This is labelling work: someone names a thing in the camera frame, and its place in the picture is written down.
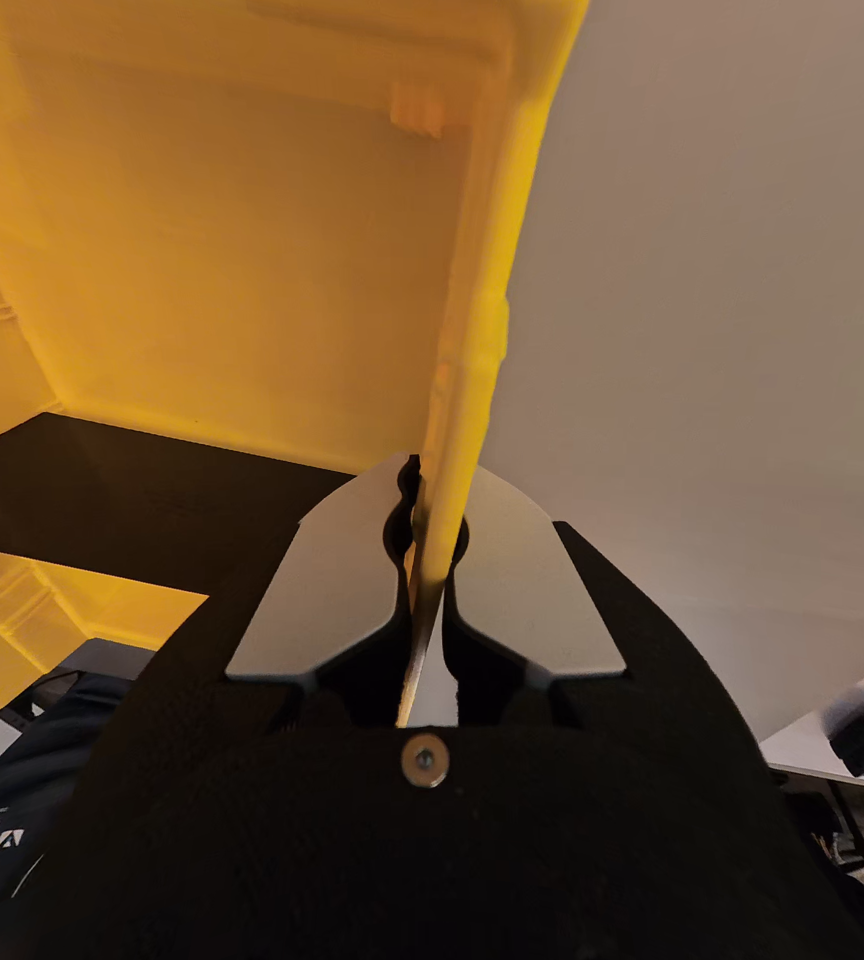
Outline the yellow plastic bin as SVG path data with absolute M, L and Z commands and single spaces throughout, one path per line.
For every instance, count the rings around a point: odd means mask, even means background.
M 0 2 L 0 435 L 421 456 L 427 641 L 588 2 Z

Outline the white side table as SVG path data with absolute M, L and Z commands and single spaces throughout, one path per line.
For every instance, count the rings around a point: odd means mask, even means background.
M 821 793 L 837 832 L 819 840 L 827 855 L 864 886 L 864 774 L 849 771 L 830 738 L 864 715 L 864 678 L 820 709 L 762 742 L 765 759 L 793 793 Z

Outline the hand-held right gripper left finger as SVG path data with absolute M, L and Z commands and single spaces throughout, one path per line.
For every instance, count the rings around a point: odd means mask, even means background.
M 309 510 L 226 667 L 309 684 L 409 611 L 416 458 L 389 458 Z

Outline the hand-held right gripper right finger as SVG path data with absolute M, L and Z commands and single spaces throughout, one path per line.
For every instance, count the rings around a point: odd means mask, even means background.
M 545 510 L 481 466 L 443 624 L 525 679 L 614 678 L 627 665 Z

